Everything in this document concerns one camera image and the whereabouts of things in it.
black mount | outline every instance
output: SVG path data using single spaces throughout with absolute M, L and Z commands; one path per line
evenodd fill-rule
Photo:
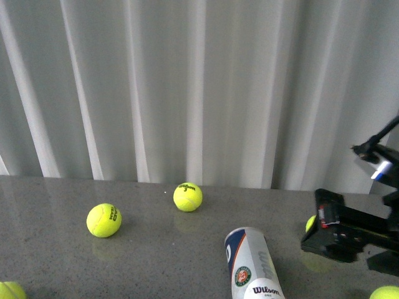
M 399 116 L 367 142 L 352 147 L 360 159 L 376 169 L 373 179 L 397 189 L 399 152 L 378 142 L 398 123 Z M 300 242 L 303 251 L 350 263 L 372 244 L 386 251 L 367 259 L 368 268 L 399 277 L 399 191 L 382 197 L 391 209 L 386 219 L 349 208 L 341 194 L 325 189 L 316 190 L 315 201 L 317 215 Z

tennis ball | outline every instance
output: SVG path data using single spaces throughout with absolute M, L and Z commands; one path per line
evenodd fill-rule
M 316 219 L 316 215 L 313 215 L 309 220 L 306 222 L 306 228 L 305 231 L 307 232 L 313 225 L 314 221 Z
M 193 212 L 202 203 L 202 191 L 193 183 L 180 184 L 173 193 L 173 201 L 179 210 Z
M 399 287 L 394 285 L 386 285 L 376 289 L 370 299 L 398 299 L 399 298 Z
M 119 230 L 122 223 L 122 215 L 111 204 L 99 204 L 87 215 L 87 228 L 99 238 L 107 238 Z
M 0 299 L 26 299 L 24 289 L 17 282 L 0 282 Z

speckled stone surface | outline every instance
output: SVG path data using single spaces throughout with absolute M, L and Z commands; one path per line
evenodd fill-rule
M 368 299 L 399 278 L 359 261 L 333 262 L 300 249 L 312 192 L 202 187 L 203 205 L 180 212 L 175 185 L 0 176 L 0 280 L 17 280 L 29 298 L 231 298 L 224 238 L 251 226 L 266 238 L 290 299 Z M 349 194 L 348 206 L 381 217 L 377 196 Z M 120 230 L 107 239 L 85 220 L 115 204 Z

